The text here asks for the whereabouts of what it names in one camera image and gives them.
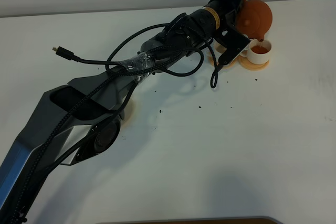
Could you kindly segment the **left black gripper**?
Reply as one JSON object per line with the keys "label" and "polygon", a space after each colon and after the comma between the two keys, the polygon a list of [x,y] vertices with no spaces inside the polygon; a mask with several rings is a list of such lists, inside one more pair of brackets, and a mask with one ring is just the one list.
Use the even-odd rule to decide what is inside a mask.
{"label": "left black gripper", "polygon": [[203,9],[213,15],[216,29],[224,29],[236,26],[242,5],[243,0],[211,0]]}

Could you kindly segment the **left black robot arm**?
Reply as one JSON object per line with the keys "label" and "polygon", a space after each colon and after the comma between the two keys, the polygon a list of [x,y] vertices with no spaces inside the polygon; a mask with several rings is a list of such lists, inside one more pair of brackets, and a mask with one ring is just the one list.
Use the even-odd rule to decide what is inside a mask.
{"label": "left black robot arm", "polygon": [[244,0],[210,0],[182,13],[146,41],[131,59],[102,61],[105,71],[75,78],[45,92],[1,164],[1,223],[24,223],[47,176],[60,164],[73,165],[106,151],[116,140],[124,109],[148,76],[165,72],[183,57],[203,56],[213,41],[225,47],[214,58],[210,85],[249,44],[236,27]]}

